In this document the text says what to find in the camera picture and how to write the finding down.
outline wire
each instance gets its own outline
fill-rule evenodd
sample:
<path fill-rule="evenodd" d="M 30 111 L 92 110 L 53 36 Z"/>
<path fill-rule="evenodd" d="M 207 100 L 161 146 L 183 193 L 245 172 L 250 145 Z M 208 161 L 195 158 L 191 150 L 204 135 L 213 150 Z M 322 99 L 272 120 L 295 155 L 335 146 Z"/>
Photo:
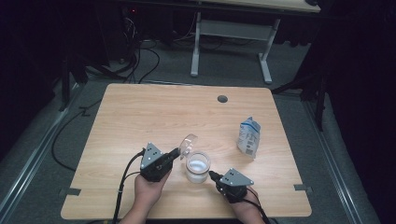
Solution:
<path fill-rule="evenodd" d="M 140 64 L 140 50 L 141 50 L 141 46 L 142 46 L 142 42 L 139 42 L 139 47 L 137 48 L 137 62 L 134 65 L 134 68 L 132 69 L 131 73 L 125 78 L 125 80 L 123 81 L 123 83 L 127 82 L 129 79 L 129 83 L 131 83 L 132 78 L 134 79 L 134 71 L 136 70 L 137 66 Z"/>
<path fill-rule="evenodd" d="M 253 204 L 255 207 L 257 207 L 257 209 L 259 209 L 260 213 L 262 214 L 262 220 L 263 220 L 265 223 L 271 224 L 270 220 L 268 219 L 267 215 L 265 215 L 265 212 L 264 212 L 264 210 L 262 209 L 262 207 L 261 207 L 260 205 L 254 203 L 254 202 L 252 202 L 252 201 L 249 201 L 249 200 L 247 200 L 247 199 L 242 199 L 242 201 L 245 202 L 245 203 Z"/>
<path fill-rule="evenodd" d="M 140 174 L 140 172 L 137 171 L 137 172 L 130 173 L 130 174 L 128 174 L 127 176 L 125 176 L 125 179 L 128 178 L 128 177 L 131 176 L 131 175 L 137 175 L 137 174 Z"/>
<path fill-rule="evenodd" d="M 126 180 L 126 178 L 129 176 L 127 175 L 127 172 L 129 170 L 129 167 L 131 166 L 132 162 L 134 162 L 134 160 L 136 160 L 136 158 L 138 158 L 139 156 L 143 156 L 145 154 L 145 149 L 143 148 L 142 151 L 140 151 L 139 153 L 137 153 L 136 155 L 134 155 L 131 160 L 128 162 L 128 165 L 125 168 L 125 171 L 122 175 L 122 179 L 120 182 L 120 187 L 119 187 L 119 194 L 117 196 L 117 204 L 116 204 L 116 210 L 114 211 L 114 217 L 113 217 L 113 224 L 117 223 L 117 220 L 119 218 L 119 211 L 120 211 L 120 204 L 121 204 L 121 198 L 122 198 L 122 191 L 123 191 L 123 187 L 124 187 L 124 182 Z"/>
<path fill-rule="evenodd" d="M 155 64 L 155 66 L 154 66 L 151 70 L 149 70 L 145 75 L 143 75 L 143 76 L 139 79 L 139 81 L 137 82 L 137 84 L 140 84 L 140 83 L 142 82 L 143 78 L 145 78 L 145 77 L 148 76 L 152 71 L 154 71 L 154 70 L 158 67 L 158 64 L 160 63 L 160 55 L 158 55 L 157 52 L 155 52 L 155 51 L 152 50 L 152 49 L 145 49 L 145 50 L 148 50 L 148 51 L 151 51 L 152 53 L 154 53 L 154 54 L 157 56 L 158 61 L 157 61 L 157 63 Z"/>
<path fill-rule="evenodd" d="M 72 172 L 75 172 L 76 171 L 76 169 L 74 169 L 74 168 L 72 168 L 72 167 L 70 167 L 70 166 L 68 166 L 68 165 L 65 165 L 65 164 L 63 164 L 63 163 L 61 163 L 59 160 L 58 160 L 58 158 L 56 157 L 56 155 L 55 155 L 55 143 L 56 143 L 56 141 L 58 140 L 58 137 L 59 137 L 59 135 L 61 135 L 61 133 L 64 131 L 64 128 L 71 122 L 71 121 L 73 121 L 74 119 L 76 119 L 79 115 L 84 115 L 86 112 L 87 112 L 87 110 L 88 109 L 90 109 L 91 107 L 93 107 L 94 105 L 97 105 L 99 102 L 101 102 L 102 101 L 102 99 L 100 99 L 100 100 L 98 100 L 98 101 L 96 101 L 95 103 L 93 103 L 92 105 L 89 105 L 89 106 L 84 106 L 84 107 L 80 107 L 80 108 L 83 108 L 83 110 L 82 111 L 80 111 L 80 112 L 78 112 L 73 118 L 71 118 L 70 120 L 68 120 L 65 124 L 64 124 L 64 126 L 59 130 L 59 132 L 57 132 L 56 133 L 56 135 L 55 135 L 55 138 L 53 139 L 53 142 L 52 142 L 52 145 L 51 145 L 51 155 L 52 155 L 52 158 L 56 161 L 56 163 L 58 163 L 59 165 L 61 165 L 63 168 L 65 168 L 65 169 L 67 169 L 67 170 L 70 170 L 70 171 L 72 171 Z"/>
<path fill-rule="evenodd" d="M 189 36 L 189 34 L 191 33 L 192 27 L 194 27 L 196 17 L 197 17 L 197 12 L 194 13 L 194 17 L 192 18 L 192 23 L 191 23 L 191 26 L 190 26 L 189 31 L 188 31 L 184 36 L 182 36 L 181 38 L 179 38 L 179 39 L 174 39 L 174 42 L 177 42 L 177 41 L 179 41 L 179 40 L 189 39 L 189 38 L 195 36 L 195 35 Z"/>

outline table top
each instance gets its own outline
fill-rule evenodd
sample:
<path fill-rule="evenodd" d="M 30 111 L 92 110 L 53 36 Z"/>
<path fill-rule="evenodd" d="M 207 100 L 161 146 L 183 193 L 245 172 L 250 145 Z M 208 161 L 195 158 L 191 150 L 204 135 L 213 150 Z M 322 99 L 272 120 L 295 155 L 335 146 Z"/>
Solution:
<path fill-rule="evenodd" d="M 265 7 L 272 9 L 291 10 L 299 12 L 320 12 L 319 6 L 310 6 L 305 0 L 201 0 L 219 4 L 231 4 L 244 7 Z"/>
<path fill-rule="evenodd" d="M 218 96 L 225 95 L 226 103 Z M 243 155 L 236 143 L 240 122 L 252 116 L 262 126 L 256 159 Z M 117 191 L 128 161 L 148 142 L 162 152 L 178 147 L 190 133 L 193 150 L 211 160 L 210 169 L 224 175 L 230 168 L 252 179 L 268 217 L 307 217 L 311 207 L 302 184 L 274 98 L 265 88 L 110 84 L 84 148 L 62 217 L 112 218 Z M 231 218 L 231 207 L 215 183 L 191 183 L 186 160 L 176 159 L 161 199 L 149 218 Z M 140 159 L 130 173 L 139 171 Z M 134 177 L 125 181 L 119 217 L 134 201 Z"/>

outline grommet hole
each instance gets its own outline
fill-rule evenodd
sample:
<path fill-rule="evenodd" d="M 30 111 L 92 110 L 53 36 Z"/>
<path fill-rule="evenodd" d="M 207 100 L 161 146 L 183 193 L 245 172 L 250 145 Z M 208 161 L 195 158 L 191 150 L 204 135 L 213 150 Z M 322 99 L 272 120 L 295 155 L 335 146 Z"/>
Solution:
<path fill-rule="evenodd" d="M 225 95 L 220 95 L 220 96 L 218 96 L 218 101 L 219 101 L 220 103 L 227 103 L 228 98 L 227 98 L 227 96 L 225 96 Z"/>

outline power cord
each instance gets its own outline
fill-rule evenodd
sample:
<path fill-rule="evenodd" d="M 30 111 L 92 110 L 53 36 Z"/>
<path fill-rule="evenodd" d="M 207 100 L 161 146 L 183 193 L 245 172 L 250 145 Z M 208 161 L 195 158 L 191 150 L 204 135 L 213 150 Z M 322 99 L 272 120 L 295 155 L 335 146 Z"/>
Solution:
<path fill-rule="evenodd" d="M 117 195 L 117 204 L 116 204 L 116 210 L 114 211 L 113 224 L 116 224 L 117 220 L 119 218 L 119 211 L 120 211 L 122 192 L 123 192 L 124 182 L 125 182 L 126 178 L 128 178 L 128 176 L 130 176 L 130 175 L 134 175 L 134 174 L 138 174 L 139 173 L 139 172 L 134 172 L 134 173 L 131 173 L 131 174 L 127 175 L 129 167 L 131 166 L 132 162 L 134 162 L 134 160 L 136 160 L 136 158 L 138 158 L 139 156 L 143 156 L 145 154 L 145 151 L 146 150 L 143 148 L 142 151 L 140 151 L 139 153 L 134 155 L 131 158 L 131 160 L 128 162 L 128 165 L 125 168 L 125 171 L 124 171 L 124 173 L 122 175 L 122 179 L 121 179 L 121 182 L 120 182 L 119 194 Z"/>
<path fill-rule="evenodd" d="M 157 61 L 157 63 L 155 64 L 155 66 L 154 66 L 151 70 L 149 70 L 145 75 L 143 75 L 143 76 L 139 79 L 139 81 L 137 82 L 137 84 L 140 84 L 140 83 L 142 82 L 142 80 L 143 80 L 146 76 L 148 76 L 152 71 L 154 71 L 154 70 L 158 67 L 158 64 L 160 64 L 160 55 L 158 55 L 157 52 L 155 52 L 155 51 L 152 50 L 152 49 L 145 49 L 145 50 L 148 50 L 148 51 L 154 53 L 154 54 L 157 56 L 158 61 Z"/>
<path fill-rule="evenodd" d="M 102 99 L 96 101 L 96 102 L 93 103 L 92 105 L 89 105 L 89 106 L 81 106 L 80 108 L 82 108 L 83 110 L 80 111 L 80 112 L 78 112 L 75 116 L 73 116 L 73 118 L 71 118 L 70 120 L 68 120 L 68 121 L 64 124 L 64 126 L 62 126 L 62 128 L 59 130 L 59 132 L 56 133 L 55 138 L 53 139 L 52 145 L 51 145 L 51 155 L 52 155 L 52 158 L 56 161 L 56 163 L 58 163 L 59 165 L 61 165 L 63 168 L 65 168 L 65 169 L 67 169 L 67 170 L 70 170 L 70 171 L 72 171 L 72 172 L 75 172 L 75 171 L 76 171 L 75 168 L 72 168 L 72 167 L 70 167 L 70 166 L 68 166 L 68 165 L 63 164 L 63 163 L 60 162 L 60 161 L 58 160 L 58 158 L 56 157 L 56 154 L 55 154 L 55 144 L 56 144 L 56 141 L 58 140 L 58 137 L 61 135 L 61 133 L 64 131 L 64 128 L 66 128 L 66 126 L 67 126 L 70 122 L 72 122 L 74 119 L 76 119 L 79 115 L 87 116 L 87 115 L 85 114 L 85 113 L 87 112 L 87 110 L 90 109 L 90 108 L 92 108 L 93 106 L 97 105 L 97 104 L 100 103 L 101 101 L 102 101 Z"/>

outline hand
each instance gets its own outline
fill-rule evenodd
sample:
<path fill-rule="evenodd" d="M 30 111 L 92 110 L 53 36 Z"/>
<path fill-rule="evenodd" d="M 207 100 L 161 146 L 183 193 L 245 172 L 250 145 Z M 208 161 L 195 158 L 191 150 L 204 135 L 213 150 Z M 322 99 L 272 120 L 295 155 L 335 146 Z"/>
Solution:
<path fill-rule="evenodd" d="M 134 205 L 120 223 L 145 223 L 152 206 L 161 198 L 163 186 L 171 171 L 160 182 L 148 182 L 145 177 L 138 175 L 134 179 Z"/>
<path fill-rule="evenodd" d="M 259 197 L 259 195 L 256 190 L 254 190 L 251 186 L 247 186 L 247 188 L 251 191 L 247 190 L 247 196 L 245 196 L 245 199 L 259 204 L 259 201 L 256 198 L 256 196 Z M 257 207 L 255 207 L 253 204 L 240 202 L 230 203 L 230 205 L 236 217 L 244 224 L 265 224 L 265 222 L 262 220 L 262 215 L 260 214 L 259 209 L 257 209 Z"/>

